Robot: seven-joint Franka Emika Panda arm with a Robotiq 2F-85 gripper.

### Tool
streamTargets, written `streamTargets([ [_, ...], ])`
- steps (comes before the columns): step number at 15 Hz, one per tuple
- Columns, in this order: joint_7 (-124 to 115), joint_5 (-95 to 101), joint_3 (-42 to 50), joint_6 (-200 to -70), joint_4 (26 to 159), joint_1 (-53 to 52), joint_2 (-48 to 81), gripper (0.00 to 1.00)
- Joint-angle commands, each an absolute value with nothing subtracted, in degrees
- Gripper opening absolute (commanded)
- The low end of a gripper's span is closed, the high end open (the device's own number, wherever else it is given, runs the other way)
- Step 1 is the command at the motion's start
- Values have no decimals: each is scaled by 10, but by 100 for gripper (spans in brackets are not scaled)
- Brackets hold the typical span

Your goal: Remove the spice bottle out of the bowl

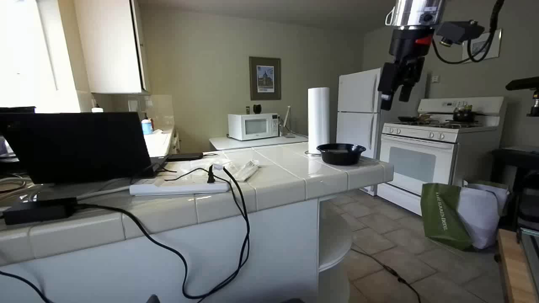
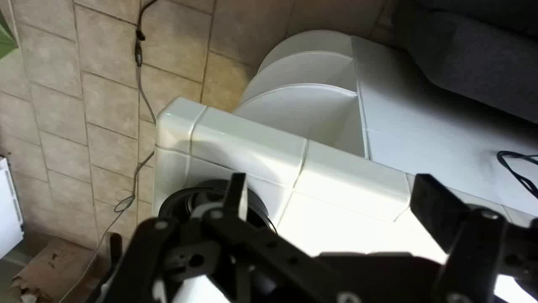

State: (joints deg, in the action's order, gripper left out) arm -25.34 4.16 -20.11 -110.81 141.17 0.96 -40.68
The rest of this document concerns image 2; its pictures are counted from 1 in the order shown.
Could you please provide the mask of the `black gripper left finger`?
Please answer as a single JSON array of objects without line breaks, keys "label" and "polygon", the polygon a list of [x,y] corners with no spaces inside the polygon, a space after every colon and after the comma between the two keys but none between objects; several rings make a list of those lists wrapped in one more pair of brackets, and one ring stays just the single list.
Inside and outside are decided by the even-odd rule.
[{"label": "black gripper left finger", "polygon": [[223,214],[247,219],[247,175],[233,174],[223,199]]}]

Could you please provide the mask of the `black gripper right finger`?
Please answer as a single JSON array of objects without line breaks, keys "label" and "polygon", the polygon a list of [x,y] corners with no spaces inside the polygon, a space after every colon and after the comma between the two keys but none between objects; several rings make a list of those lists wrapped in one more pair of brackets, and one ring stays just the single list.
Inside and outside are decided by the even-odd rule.
[{"label": "black gripper right finger", "polygon": [[442,251],[449,253],[471,209],[428,174],[413,179],[410,211]]}]

